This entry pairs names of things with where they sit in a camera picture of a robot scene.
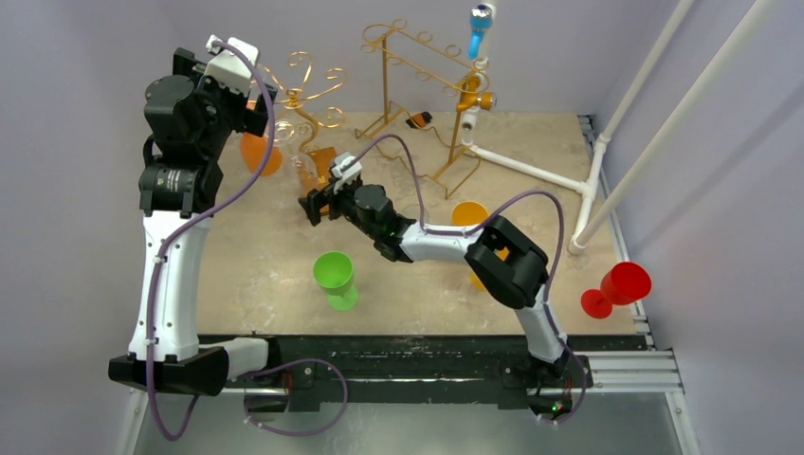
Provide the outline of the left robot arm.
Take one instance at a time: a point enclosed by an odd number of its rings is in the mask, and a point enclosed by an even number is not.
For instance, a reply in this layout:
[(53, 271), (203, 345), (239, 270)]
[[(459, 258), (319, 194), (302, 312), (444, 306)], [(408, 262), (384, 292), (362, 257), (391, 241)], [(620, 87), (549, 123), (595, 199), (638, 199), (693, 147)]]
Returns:
[(201, 62), (178, 48), (171, 74), (145, 92), (142, 296), (127, 351), (108, 364), (111, 380), (142, 391), (215, 396), (243, 373), (261, 388), (283, 374), (265, 340), (203, 344), (197, 334), (200, 265), (223, 180), (219, 158), (232, 133), (264, 133), (276, 97), (255, 74), (255, 46), (210, 37), (207, 50), (210, 60)]

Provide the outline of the orange plastic goblet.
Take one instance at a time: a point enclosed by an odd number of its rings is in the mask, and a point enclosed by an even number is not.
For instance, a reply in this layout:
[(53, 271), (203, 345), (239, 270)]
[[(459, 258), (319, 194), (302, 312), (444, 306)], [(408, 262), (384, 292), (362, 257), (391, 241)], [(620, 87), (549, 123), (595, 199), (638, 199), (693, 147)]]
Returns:
[[(255, 173), (263, 160), (267, 145), (267, 136), (256, 136), (243, 133), (240, 139), (240, 154), (248, 170)], [(277, 146), (272, 148), (269, 159), (261, 173), (261, 177), (276, 173), (283, 165), (283, 154)]]

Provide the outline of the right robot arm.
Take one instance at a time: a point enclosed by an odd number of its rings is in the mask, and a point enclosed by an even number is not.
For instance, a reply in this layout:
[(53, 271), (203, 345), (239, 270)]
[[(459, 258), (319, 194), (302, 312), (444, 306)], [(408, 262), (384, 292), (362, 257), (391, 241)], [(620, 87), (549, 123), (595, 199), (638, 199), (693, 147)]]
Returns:
[(572, 353), (550, 300), (558, 261), (550, 260), (500, 210), (477, 225), (424, 224), (399, 214), (382, 186), (360, 181), (342, 189), (330, 183), (298, 202), (313, 226), (321, 221), (322, 207), (328, 207), (332, 220), (345, 218), (390, 262), (469, 266), (496, 302), (514, 310), (538, 382), (554, 386), (568, 375)]

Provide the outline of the tall clear flute glass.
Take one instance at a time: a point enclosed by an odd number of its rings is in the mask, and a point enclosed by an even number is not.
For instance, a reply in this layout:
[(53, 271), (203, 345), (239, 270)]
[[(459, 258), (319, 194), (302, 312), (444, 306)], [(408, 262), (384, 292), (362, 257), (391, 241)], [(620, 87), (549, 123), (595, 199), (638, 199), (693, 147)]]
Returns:
[(270, 72), (262, 64), (256, 64), (252, 71), (251, 84), (256, 86), (258, 82), (270, 85)]

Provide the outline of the clear glass front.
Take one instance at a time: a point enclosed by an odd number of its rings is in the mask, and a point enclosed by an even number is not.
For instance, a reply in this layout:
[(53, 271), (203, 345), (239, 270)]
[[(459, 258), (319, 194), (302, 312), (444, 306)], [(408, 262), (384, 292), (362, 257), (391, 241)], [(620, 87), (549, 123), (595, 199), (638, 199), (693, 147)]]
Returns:
[(301, 148), (302, 127), (287, 119), (274, 124), (274, 140), (269, 164), (298, 196), (305, 196), (319, 183), (312, 158)]

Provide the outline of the gold scroll glass rack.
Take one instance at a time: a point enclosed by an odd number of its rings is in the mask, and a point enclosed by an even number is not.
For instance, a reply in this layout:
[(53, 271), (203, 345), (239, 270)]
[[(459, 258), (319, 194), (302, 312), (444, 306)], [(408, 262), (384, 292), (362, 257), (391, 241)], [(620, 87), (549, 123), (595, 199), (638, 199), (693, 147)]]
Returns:
[(313, 56), (303, 50), (294, 51), (287, 57), (287, 67), (297, 73), (294, 82), (276, 74), (269, 66), (263, 66), (270, 72), (270, 83), (277, 87), (275, 105), (278, 120), (287, 119), (302, 127), (301, 150), (315, 164), (319, 183), (313, 190), (320, 190), (329, 183), (329, 162), (334, 158), (335, 150), (333, 147), (319, 146), (317, 139), (322, 131), (338, 128), (345, 121), (345, 114), (335, 105), (311, 113), (307, 105), (339, 90), (347, 81), (347, 73), (341, 67), (330, 67), (322, 72), (322, 82), (316, 82)]

